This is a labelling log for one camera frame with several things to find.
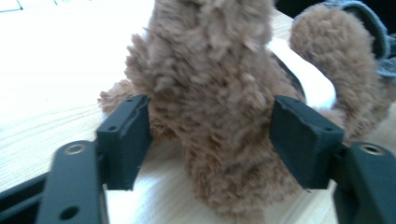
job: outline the black plastic part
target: black plastic part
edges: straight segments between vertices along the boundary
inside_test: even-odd
[[[332,155],[341,150],[344,131],[306,104],[277,96],[270,128],[282,161],[305,189],[326,189]]]
[[[124,101],[96,131],[99,150],[106,155],[108,189],[134,186],[152,141],[148,104],[145,95]]]
[[[37,224],[108,223],[95,143],[77,141],[55,153]]]
[[[348,179],[335,179],[340,224],[396,223],[396,159],[386,149],[354,143],[343,155]]]
[[[0,223],[35,222],[46,175],[40,175],[0,194]]]

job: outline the white ribbon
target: white ribbon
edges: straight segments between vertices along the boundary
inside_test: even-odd
[[[267,47],[299,79],[307,105],[317,109],[331,109],[334,106],[335,87],[313,64],[291,50],[285,40],[273,37]]]

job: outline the screw hole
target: screw hole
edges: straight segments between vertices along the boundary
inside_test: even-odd
[[[85,150],[86,146],[83,144],[75,144],[73,146],[67,147],[64,150],[64,153],[66,155],[74,155],[74,154],[78,154],[80,152],[82,152],[83,150]]]
[[[69,220],[69,219],[75,217],[77,215],[77,213],[78,213],[78,207],[70,206],[62,211],[59,218],[61,220]]]
[[[374,146],[363,145],[363,146],[361,146],[361,150],[363,150],[366,153],[375,155],[375,156],[384,155],[384,152],[380,148],[374,147]]]
[[[116,126],[111,126],[111,127],[109,127],[107,130],[112,132],[112,131],[114,131],[114,130],[116,130],[116,129],[117,129]]]

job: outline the wooden surface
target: wooden surface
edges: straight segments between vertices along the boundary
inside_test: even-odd
[[[9,21],[0,36],[0,191],[47,172],[63,144],[94,139],[98,93],[123,78],[125,46],[151,7],[96,1],[0,15]],[[275,11],[274,35],[287,39],[290,23]],[[396,146],[394,114],[373,136],[385,147]],[[111,223],[227,223],[194,199],[179,151],[176,141],[153,144],[134,191],[107,193]],[[267,223],[335,223],[330,192],[289,197],[268,208]]]

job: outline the brown plush toy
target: brown plush toy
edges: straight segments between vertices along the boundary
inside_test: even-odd
[[[299,188],[269,139],[275,96],[305,100],[266,47],[273,10],[272,0],[157,0],[147,35],[128,48],[128,79],[99,100],[109,114],[146,94],[152,133],[180,139],[196,197],[240,223],[262,223],[266,205]],[[346,143],[364,139],[395,99],[372,41],[354,16],[325,6],[291,31],[290,47],[336,89],[334,107],[319,113],[346,130]]]

